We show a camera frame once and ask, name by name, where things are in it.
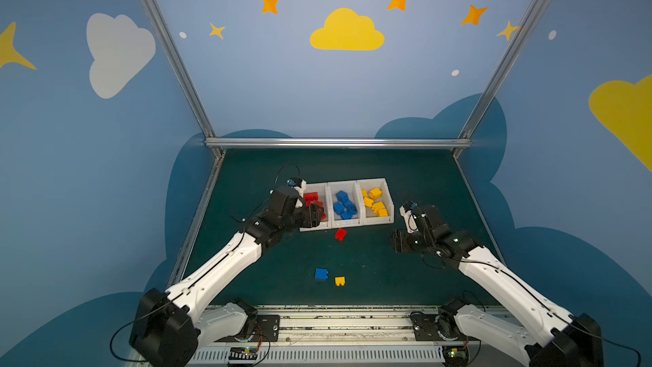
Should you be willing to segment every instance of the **orange star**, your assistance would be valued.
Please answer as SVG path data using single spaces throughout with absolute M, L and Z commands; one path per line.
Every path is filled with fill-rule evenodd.
M 387 10 L 401 9 L 404 12 L 405 11 L 405 1 L 406 0 L 392 0 L 392 2 L 389 4 L 389 7 L 387 7 Z
M 466 23 L 473 23 L 476 26 L 478 25 L 478 21 L 480 21 L 480 16 L 483 15 L 485 10 L 487 10 L 489 7 L 484 7 L 483 9 L 476 9 L 473 5 L 471 5 L 471 8 L 469 9 L 469 15 L 466 17 L 466 19 L 462 20 L 462 24 Z
M 278 13 L 276 12 L 276 2 L 278 2 L 278 0 L 263 0 L 263 13 L 273 12 L 275 15 L 277 15 Z

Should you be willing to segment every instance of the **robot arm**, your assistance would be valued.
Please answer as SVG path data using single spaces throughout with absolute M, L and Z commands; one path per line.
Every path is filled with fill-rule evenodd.
M 306 182 L 291 178 L 273 190 L 269 205 L 244 221 L 223 249 L 164 293 L 145 293 L 129 338 L 154 367 L 184 366 L 195 350 L 226 336 L 252 333 L 256 309 L 236 300 L 203 313 L 237 274 L 253 264 L 296 227 L 316 227 L 323 208 L 305 205 Z
M 461 299 L 442 306 L 440 334 L 476 337 L 525 366 L 601 367 L 599 325 L 586 314 L 573 317 L 534 290 L 467 232 L 452 233 L 439 210 L 414 202 L 400 208 L 406 230 L 393 237 L 398 252 L 431 252 L 476 281 L 521 323 L 498 319 Z

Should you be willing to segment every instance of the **blue lego brick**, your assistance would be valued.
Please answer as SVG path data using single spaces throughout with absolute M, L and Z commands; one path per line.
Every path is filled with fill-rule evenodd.
M 332 205 L 332 209 L 335 210 L 335 214 L 337 214 L 338 216 L 341 216 L 346 211 L 344 205 L 339 201 Z
M 337 192 L 335 197 L 337 197 L 337 200 L 344 205 L 346 205 L 346 202 L 349 200 L 349 195 L 343 190 Z
M 328 279 L 328 270 L 317 268 L 315 270 L 315 279 Z
M 358 212 L 358 208 L 355 207 L 354 202 L 351 201 L 351 200 L 348 200 L 347 202 L 345 202 L 344 206 L 346 207 L 347 210 L 349 210 L 350 212 L 352 212 L 354 214 Z

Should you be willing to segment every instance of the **yellow cloud painting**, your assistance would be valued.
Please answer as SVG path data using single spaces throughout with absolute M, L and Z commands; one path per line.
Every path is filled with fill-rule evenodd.
M 369 51 L 384 42 L 385 36 L 376 30 L 373 20 L 345 7 L 332 12 L 324 27 L 310 36 L 310 44 L 319 50 Z
M 608 81 L 593 91 L 596 118 L 652 171 L 652 75 L 638 84 Z

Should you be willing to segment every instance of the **dark green table surface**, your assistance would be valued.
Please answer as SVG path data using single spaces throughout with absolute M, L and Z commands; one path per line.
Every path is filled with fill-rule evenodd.
M 296 163 L 308 183 L 362 178 L 387 179 L 395 204 L 395 223 L 351 227 L 344 241 L 336 230 L 294 232 L 238 275 L 213 301 L 241 297 L 251 304 L 414 304 L 441 305 L 463 290 L 483 304 L 497 304 L 479 285 L 452 267 L 428 268 L 419 254 L 397 254 L 389 235 L 405 228 L 398 208 L 409 195 L 421 205 L 439 207 L 453 231 L 465 229 L 493 245 L 449 151 L 381 151 L 363 149 L 233 149 L 219 173 L 186 275 L 214 256 L 239 224 L 269 196 L 277 171 Z M 288 166 L 279 183 L 297 175 Z M 428 256 L 433 266 L 441 262 Z M 316 280 L 315 268 L 326 268 L 328 280 Z M 346 285 L 337 287 L 336 276 Z

